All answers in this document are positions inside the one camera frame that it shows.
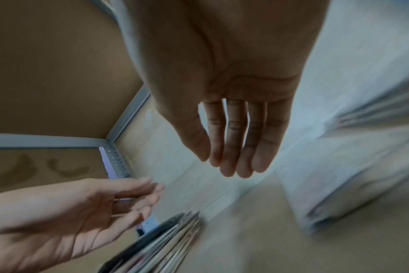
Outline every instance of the hand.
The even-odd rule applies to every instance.
[[[223,175],[244,178],[264,172],[278,152],[328,2],[112,1],[158,111],[202,161],[210,156]]]
[[[163,190],[150,179],[84,179],[1,193],[0,272],[38,272],[116,240]]]

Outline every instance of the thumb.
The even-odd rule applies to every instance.
[[[158,112],[173,126],[185,147],[201,161],[210,156],[209,136],[200,121],[198,106],[190,109],[176,109],[176,106],[162,106],[156,102]]]

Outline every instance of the water stain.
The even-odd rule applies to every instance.
[[[37,173],[38,168],[35,167],[32,158],[27,154],[21,154],[13,167],[0,174],[0,188],[28,181]]]
[[[72,169],[72,170],[60,170],[58,167],[58,164],[59,164],[59,160],[57,159],[50,158],[47,161],[47,167],[49,168],[49,170],[65,178],[73,178],[73,177],[84,175],[88,173],[90,169],[88,166],[86,166],[86,167],[80,167],[80,168]]]

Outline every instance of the outstretched hand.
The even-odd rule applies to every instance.
[[[38,272],[116,240],[163,190],[150,179],[84,179],[1,193],[0,272]]]
[[[112,1],[158,111],[202,161],[244,178],[264,172],[278,152],[328,2]]]

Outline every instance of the stain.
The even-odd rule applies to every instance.
[[[58,167],[58,164],[59,164],[59,160],[57,159],[50,158],[47,161],[47,167],[49,168],[49,170],[65,178],[73,178],[73,177],[84,175],[88,173],[90,169],[88,166],[86,166],[86,167],[80,167],[80,168],[72,169],[72,170],[60,170]]]
[[[28,181],[37,173],[38,168],[35,167],[32,158],[27,154],[21,154],[13,167],[0,174],[0,188]]]

